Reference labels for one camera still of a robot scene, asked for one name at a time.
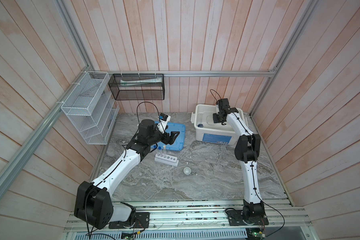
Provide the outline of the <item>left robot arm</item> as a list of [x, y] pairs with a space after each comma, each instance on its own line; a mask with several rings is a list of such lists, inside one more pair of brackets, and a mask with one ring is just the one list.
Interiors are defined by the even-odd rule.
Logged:
[[114, 204], [112, 195], [127, 174], [153, 152], [152, 146], [159, 142], [172, 145], [176, 141], [180, 133], [166, 131], [170, 119], [169, 115], [161, 113], [157, 122], [150, 119], [140, 121], [122, 155], [92, 182], [84, 181], [79, 185], [74, 208], [76, 218], [97, 229], [113, 222], [127, 226], [135, 224], [135, 207], [126, 203]]

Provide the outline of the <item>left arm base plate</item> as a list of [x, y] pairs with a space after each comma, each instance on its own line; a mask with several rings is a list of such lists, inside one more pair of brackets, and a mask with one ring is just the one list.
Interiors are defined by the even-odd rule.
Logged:
[[110, 222], [108, 227], [109, 229], [147, 229], [150, 223], [150, 213], [149, 212], [137, 212], [132, 213], [130, 218], [126, 222], [116, 221]]

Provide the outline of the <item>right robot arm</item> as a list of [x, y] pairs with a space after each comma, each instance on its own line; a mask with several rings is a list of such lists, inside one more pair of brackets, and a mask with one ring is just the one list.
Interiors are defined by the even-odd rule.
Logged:
[[260, 194], [257, 176], [257, 161], [260, 155], [261, 137], [250, 130], [241, 118], [239, 111], [231, 107], [228, 99], [216, 102], [217, 112], [213, 114], [214, 123], [228, 123], [239, 136], [235, 157], [239, 160], [244, 176], [245, 193], [242, 210], [243, 221], [248, 225], [268, 225], [265, 212], [265, 203]]

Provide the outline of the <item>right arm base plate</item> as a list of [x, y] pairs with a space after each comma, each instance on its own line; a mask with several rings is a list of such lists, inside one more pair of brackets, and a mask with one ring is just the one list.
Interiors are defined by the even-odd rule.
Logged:
[[267, 226], [269, 220], [265, 215], [251, 214], [248, 210], [225, 209], [230, 226]]

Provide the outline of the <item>small white ceramic crucible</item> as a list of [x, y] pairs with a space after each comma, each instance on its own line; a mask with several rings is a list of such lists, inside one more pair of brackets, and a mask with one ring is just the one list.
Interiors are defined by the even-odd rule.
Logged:
[[192, 170], [189, 168], [189, 167], [185, 167], [184, 170], [183, 170], [184, 174], [186, 175], [190, 175]]

